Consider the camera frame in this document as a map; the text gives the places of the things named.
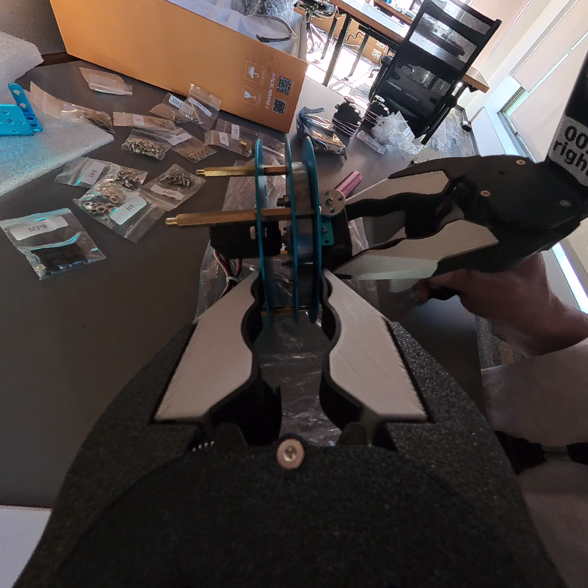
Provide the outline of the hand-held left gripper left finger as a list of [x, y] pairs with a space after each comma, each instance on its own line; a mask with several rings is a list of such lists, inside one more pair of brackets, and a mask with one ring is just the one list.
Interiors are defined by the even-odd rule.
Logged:
[[157, 422], [208, 418], [263, 382], [254, 341], [261, 332], [263, 284], [259, 271], [200, 315], [155, 414]]

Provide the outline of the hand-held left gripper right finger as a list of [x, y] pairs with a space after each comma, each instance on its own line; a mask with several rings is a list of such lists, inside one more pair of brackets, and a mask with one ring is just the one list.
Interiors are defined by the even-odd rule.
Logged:
[[334, 345], [329, 352], [329, 386], [359, 409], [352, 422], [425, 422], [416, 388], [378, 310], [332, 272], [324, 310], [334, 313]]

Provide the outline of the black servo with silver horn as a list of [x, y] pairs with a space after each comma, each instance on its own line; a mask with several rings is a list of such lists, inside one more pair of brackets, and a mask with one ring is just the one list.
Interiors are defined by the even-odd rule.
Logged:
[[322, 267], [332, 272], [352, 257], [345, 202], [345, 195], [338, 189], [327, 190], [319, 197]]

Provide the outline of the blue robot arm turntable base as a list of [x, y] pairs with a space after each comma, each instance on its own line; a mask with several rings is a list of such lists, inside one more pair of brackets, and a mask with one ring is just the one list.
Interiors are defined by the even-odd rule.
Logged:
[[[283, 166], [265, 165], [262, 151], [258, 141], [254, 167], [204, 170], [205, 174], [253, 175], [256, 196], [253, 209], [181, 214], [167, 218], [166, 224], [209, 227], [210, 246], [222, 267], [228, 267], [226, 260], [257, 259], [263, 284], [262, 320], [266, 317], [272, 322], [275, 316], [290, 315], [297, 322], [300, 313], [306, 312], [314, 323], [322, 307], [322, 329], [332, 340], [334, 313], [323, 308], [331, 288], [324, 277], [328, 269], [322, 267], [319, 203], [322, 193], [318, 188], [312, 142], [304, 139], [301, 162], [292, 161], [287, 142]], [[269, 205], [268, 195], [268, 178], [273, 176], [283, 177], [286, 185], [286, 192], [277, 198], [275, 207]], [[291, 305], [275, 302], [275, 260], [290, 270]]]

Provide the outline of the person's right hand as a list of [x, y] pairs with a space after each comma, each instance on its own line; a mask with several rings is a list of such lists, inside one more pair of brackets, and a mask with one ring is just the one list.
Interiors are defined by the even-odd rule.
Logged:
[[432, 296], [434, 287], [458, 292], [471, 313], [497, 324], [500, 334], [526, 356], [525, 332], [520, 329], [521, 312], [532, 285], [533, 273], [546, 266], [541, 254], [535, 254], [517, 268], [500, 273], [482, 273], [460, 269], [418, 281], [413, 292], [419, 300]]

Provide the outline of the pink screwdriver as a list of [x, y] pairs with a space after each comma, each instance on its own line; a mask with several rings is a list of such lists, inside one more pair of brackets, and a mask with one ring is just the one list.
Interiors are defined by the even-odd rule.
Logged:
[[353, 191], [361, 184], [362, 175], [359, 171], [351, 172], [344, 180], [342, 180], [334, 190], [343, 194], [345, 198], [349, 197]]

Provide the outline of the crumpled clear plastic wrap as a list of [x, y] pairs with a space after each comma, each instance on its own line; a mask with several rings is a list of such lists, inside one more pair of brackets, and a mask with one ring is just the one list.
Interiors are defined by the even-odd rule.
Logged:
[[416, 156], [424, 148], [421, 143], [414, 143], [415, 135], [400, 112], [379, 116], [371, 134], [378, 143], [392, 145], [407, 155]]

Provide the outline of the large clear plastic bag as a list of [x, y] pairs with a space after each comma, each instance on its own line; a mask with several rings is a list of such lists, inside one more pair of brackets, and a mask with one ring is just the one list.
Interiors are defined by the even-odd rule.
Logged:
[[[208, 184], [217, 187], [225, 179], [212, 178]], [[277, 198], [285, 192], [283, 177], [268, 178], [271, 207], [276, 206]], [[221, 210], [254, 208], [254, 177], [230, 178], [228, 187], [223, 188], [221, 194], [224, 196]], [[351, 221], [349, 228], [353, 254], [367, 249], [363, 221]], [[274, 261], [274, 276], [275, 302], [282, 306], [291, 305], [290, 270], [280, 260]], [[379, 310], [375, 281], [345, 283]], [[208, 245], [201, 266], [196, 316], [219, 299], [225, 286], [224, 271]], [[280, 388], [283, 411], [280, 434], [295, 433], [314, 445], [333, 446], [341, 433], [324, 414], [319, 402], [323, 354], [329, 344], [320, 321], [319, 317], [316, 323], [311, 323], [306, 312], [300, 313], [297, 324], [290, 315], [275, 316], [272, 323], [263, 318], [263, 330], [254, 346], [265, 382], [272, 388]]]

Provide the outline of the black slatted chair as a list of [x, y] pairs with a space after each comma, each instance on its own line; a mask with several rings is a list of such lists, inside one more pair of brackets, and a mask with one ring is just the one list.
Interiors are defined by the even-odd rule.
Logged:
[[383, 60], [370, 98], [382, 97], [427, 143], [466, 86], [468, 69], [502, 21], [460, 1], [424, 1], [393, 58]]

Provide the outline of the background window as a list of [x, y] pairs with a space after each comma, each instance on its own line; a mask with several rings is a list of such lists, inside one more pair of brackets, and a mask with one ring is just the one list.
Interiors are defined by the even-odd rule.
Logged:
[[522, 86], [513, 94], [513, 96], [504, 104], [500, 113], [505, 118], [509, 118], [515, 110], [527, 99], [529, 92]]

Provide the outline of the person's white shirt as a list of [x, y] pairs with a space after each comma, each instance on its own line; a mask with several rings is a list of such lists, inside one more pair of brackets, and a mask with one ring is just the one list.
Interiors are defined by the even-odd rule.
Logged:
[[562, 577], [587, 587], [587, 340], [486, 369], [483, 386], [495, 430], [552, 452], [518, 481]]

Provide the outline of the group of small screw bags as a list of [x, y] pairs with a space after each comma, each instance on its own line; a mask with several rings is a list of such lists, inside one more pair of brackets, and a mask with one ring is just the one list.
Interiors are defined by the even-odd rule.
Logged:
[[220, 179], [205, 179], [199, 168], [228, 166], [237, 153], [213, 149], [184, 129], [116, 126], [119, 119], [148, 122], [146, 115], [112, 114], [113, 139], [99, 153], [58, 164], [44, 180], [30, 181], [1, 202], [1, 230], [32, 261], [42, 278], [77, 268], [77, 259], [120, 256], [122, 242], [148, 244], [150, 263], [188, 254], [187, 229], [164, 217], [211, 206]]

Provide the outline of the bubble wrap bundle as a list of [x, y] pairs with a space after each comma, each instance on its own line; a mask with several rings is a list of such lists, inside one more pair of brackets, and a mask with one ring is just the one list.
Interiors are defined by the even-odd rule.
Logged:
[[295, 1], [231, 1], [231, 9], [245, 15], [267, 15], [292, 21]]

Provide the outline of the white instruction sheet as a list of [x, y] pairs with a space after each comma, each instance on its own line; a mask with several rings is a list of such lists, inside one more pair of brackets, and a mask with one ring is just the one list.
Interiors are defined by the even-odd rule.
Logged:
[[51, 509], [1, 505], [1, 587], [12, 587], [35, 550]]

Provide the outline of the orange cardboard box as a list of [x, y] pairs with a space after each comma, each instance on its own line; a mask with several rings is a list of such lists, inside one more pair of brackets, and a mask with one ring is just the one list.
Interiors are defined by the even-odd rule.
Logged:
[[288, 132], [307, 63], [168, 1], [51, 1], [70, 55]]

